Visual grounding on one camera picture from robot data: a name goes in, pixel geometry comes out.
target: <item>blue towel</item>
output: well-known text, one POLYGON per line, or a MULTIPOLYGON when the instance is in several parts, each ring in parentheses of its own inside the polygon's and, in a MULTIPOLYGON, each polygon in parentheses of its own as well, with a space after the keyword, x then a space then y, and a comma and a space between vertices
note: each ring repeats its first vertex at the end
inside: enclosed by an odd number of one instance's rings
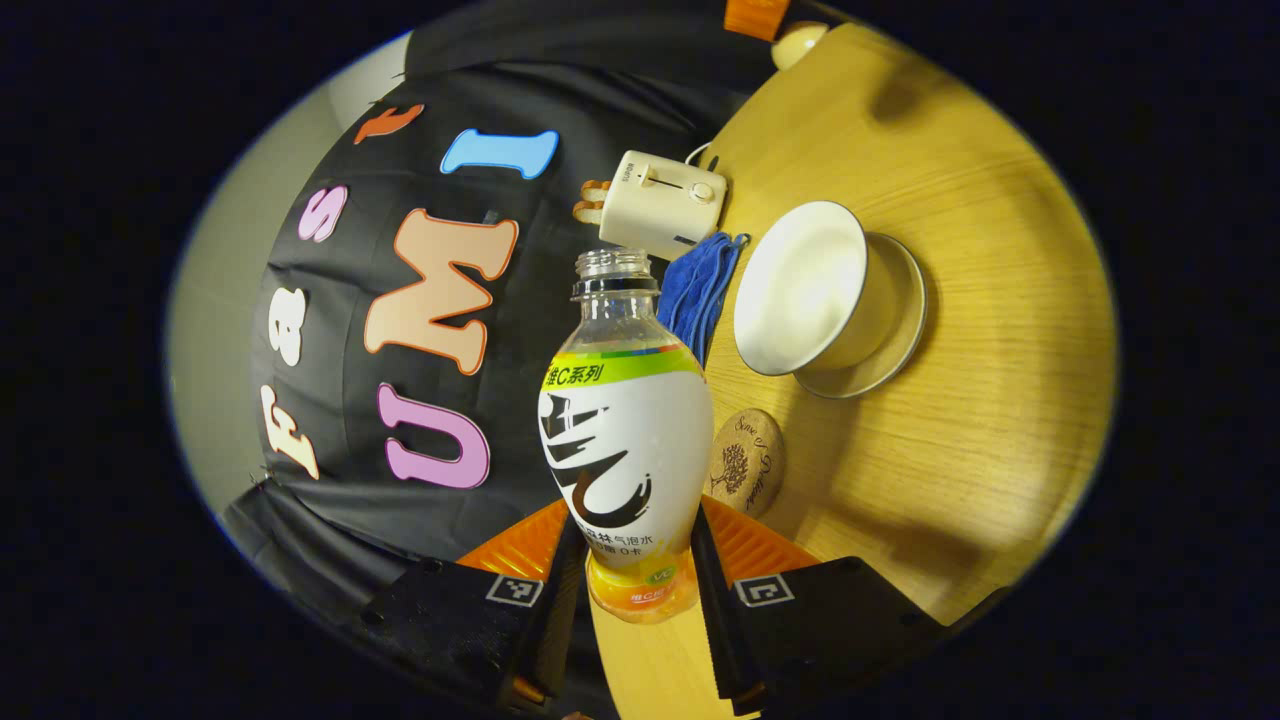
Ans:
POLYGON ((704 368, 724 307, 724 291, 749 240, 746 233, 733 240, 728 233, 716 233, 677 258, 663 275, 658 322, 687 345, 704 368))

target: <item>plastic bottle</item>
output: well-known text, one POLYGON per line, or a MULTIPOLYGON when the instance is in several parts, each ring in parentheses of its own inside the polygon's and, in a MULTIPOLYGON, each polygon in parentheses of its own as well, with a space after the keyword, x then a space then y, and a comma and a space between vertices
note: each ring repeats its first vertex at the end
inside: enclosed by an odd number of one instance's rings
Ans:
POLYGON ((641 250, 577 259, 582 322, 543 380, 547 462, 591 551, 591 598, 660 623, 698 598, 690 532, 710 461, 710 391, 692 352, 654 316, 641 250))

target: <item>round coaster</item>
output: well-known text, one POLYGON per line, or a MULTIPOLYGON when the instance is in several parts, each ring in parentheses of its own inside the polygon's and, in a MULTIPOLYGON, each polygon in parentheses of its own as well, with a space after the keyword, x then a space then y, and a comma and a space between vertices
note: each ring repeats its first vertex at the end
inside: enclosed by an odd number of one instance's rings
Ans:
POLYGON ((786 470, 782 430, 764 410, 742 410, 721 427, 703 492, 759 518, 773 503, 786 470))
POLYGON ((869 232, 867 242, 878 243, 890 259, 887 264, 893 274, 893 283, 905 288, 902 319, 884 343, 856 365, 837 370, 796 370, 794 375, 800 387, 819 397, 856 397, 884 384, 906 365, 924 333, 929 301, 920 264, 906 246, 887 234, 869 232))

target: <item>bottle label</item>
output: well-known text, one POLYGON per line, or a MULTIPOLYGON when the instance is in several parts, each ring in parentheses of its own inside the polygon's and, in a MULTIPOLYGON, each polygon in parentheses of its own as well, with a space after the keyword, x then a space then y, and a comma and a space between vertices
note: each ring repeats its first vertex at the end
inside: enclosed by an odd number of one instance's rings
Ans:
POLYGON ((681 343, 616 352, 559 352, 543 378, 543 392, 678 372, 703 377, 698 359, 681 343))
POLYGON ((552 475, 602 570, 622 573, 612 584, 669 583, 710 462, 710 391, 698 360, 682 343, 562 352, 538 404, 552 475))

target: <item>wooden table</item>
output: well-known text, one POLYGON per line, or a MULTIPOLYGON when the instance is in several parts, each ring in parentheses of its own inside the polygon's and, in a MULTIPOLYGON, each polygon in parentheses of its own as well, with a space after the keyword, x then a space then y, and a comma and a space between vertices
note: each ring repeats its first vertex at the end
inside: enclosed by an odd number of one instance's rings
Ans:
MULTIPOLYGON (((767 525, 820 560, 864 559, 955 621, 1052 546, 1107 434, 1116 319, 1079 209, 982 97, 854 24, 776 73, 703 167, 717 155, 732 187, 722 229, 759 240, 796 205, 832 200, 924 268, 929 315, 910 364, 861 398, 823 400, 737 355, 733 304, 751 245, 707 377, 717 428, 744 407, 782 428, 787 470, 767 525)), ((625 720, 732 716, 700 609, 657 626, 593 612, 625 720)))

